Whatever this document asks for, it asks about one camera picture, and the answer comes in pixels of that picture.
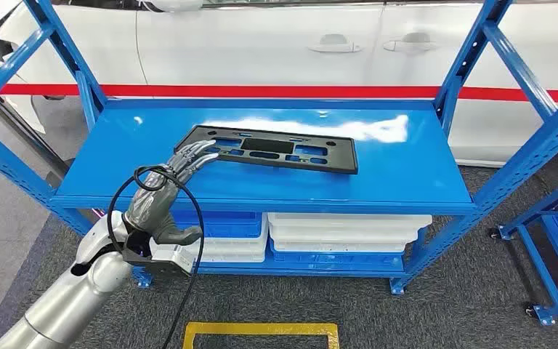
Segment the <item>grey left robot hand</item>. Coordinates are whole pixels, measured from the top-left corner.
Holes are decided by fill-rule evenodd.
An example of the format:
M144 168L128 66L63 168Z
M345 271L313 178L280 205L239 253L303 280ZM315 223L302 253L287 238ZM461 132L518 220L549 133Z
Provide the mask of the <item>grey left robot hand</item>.
M180 230L170 213L179 192L173 177L184 185L204 164L214 161L217 153L206 150L215 146L215 140L199 140L176 150L165 164L145 178L134 194L124 219L133 228L149 233L157 244L178 244L188 246L201 239L200 225Z

